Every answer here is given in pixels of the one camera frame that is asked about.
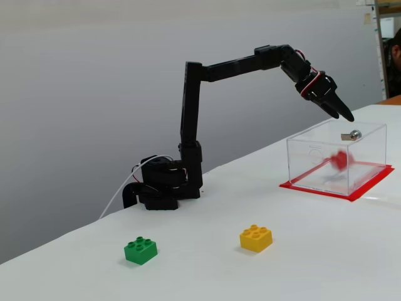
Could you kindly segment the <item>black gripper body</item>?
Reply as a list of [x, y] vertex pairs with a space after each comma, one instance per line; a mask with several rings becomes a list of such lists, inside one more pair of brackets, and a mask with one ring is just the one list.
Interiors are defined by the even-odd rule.
[[295, 88], [305, 100], [315, 101], [335, 90], [337, 85], [326, 73], [310, 73], [305, 80], [298, 82]]

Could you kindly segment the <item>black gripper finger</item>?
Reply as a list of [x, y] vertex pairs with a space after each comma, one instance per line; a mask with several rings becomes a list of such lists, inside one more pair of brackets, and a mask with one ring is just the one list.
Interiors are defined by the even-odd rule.
[[354, 122], [355, 119], [351, 110], [343, 103], [334, 90], [328, 96], [328, 105], [337, 115], [341, 115], [349, 122]]
[[314, 103], [319, 106], [324, 112], [334, 119], [339, 119], [339, 113], [337, 108], [337, 101], [333, 99], [319, 99], [315, 100]]

